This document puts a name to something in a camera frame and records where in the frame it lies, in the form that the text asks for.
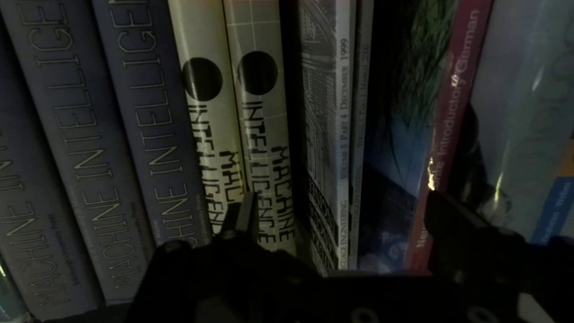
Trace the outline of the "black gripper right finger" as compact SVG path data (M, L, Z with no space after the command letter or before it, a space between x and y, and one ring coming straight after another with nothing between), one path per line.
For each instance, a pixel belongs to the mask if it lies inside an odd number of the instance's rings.
M491 261L497 229L450 193L427 195L425 227L432 268L477 268Z

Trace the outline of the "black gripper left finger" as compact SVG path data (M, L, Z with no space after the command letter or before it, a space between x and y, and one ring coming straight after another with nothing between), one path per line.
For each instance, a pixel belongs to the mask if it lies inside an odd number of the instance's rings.
M258 229L258 204L256 195L248 191L240 202L231 202L224 216L222 229L235 229L255 234Z

